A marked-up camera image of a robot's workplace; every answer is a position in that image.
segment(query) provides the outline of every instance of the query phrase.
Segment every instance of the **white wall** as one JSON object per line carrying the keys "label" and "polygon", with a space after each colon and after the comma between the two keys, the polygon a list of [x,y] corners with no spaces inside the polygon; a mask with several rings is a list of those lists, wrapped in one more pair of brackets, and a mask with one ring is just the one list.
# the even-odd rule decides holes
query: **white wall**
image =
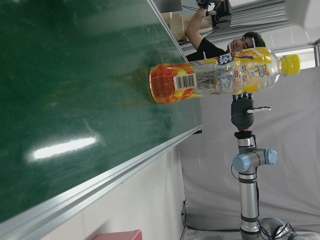
{"label": "white wall", "polygon": [[176,146],[42,240],[90,240],[97,234],[137,229],[143,240],[179,240],[184,199]]}

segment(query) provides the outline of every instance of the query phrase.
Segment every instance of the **plastic bottle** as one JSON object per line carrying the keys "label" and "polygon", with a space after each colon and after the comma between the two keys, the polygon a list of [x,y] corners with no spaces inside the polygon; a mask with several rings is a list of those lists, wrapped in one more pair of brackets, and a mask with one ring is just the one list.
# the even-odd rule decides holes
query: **plastic bottle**
{"label": "plastic bottle", "polygon": [[155,102],[171,104],[219,93],[260,92],[271,88],[279,75],[299,72],[298,55],[278,58],[264,47],[255,47],[199,61],[160,64],[151,69],[149,81]]}

